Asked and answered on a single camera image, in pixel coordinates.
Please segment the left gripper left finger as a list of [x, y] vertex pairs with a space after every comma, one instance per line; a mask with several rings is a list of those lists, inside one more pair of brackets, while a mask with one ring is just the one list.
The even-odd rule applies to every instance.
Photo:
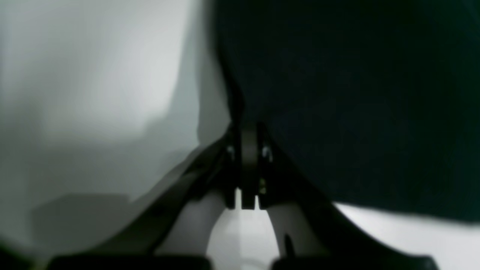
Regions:
[[178, 181], [125, 229], [91, 250], [59, 256], [50, 270], [210, 270], [211, 232], [235, 207], [240, 129], [205, 149]]

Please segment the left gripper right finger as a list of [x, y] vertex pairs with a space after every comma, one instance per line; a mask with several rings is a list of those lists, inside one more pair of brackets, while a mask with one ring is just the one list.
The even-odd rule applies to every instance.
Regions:
[[437, 270], [431, 256], [399, 251], [367, 234], [334, 206], [256, 125], [259, 207], [280, 257], [273, 270]]

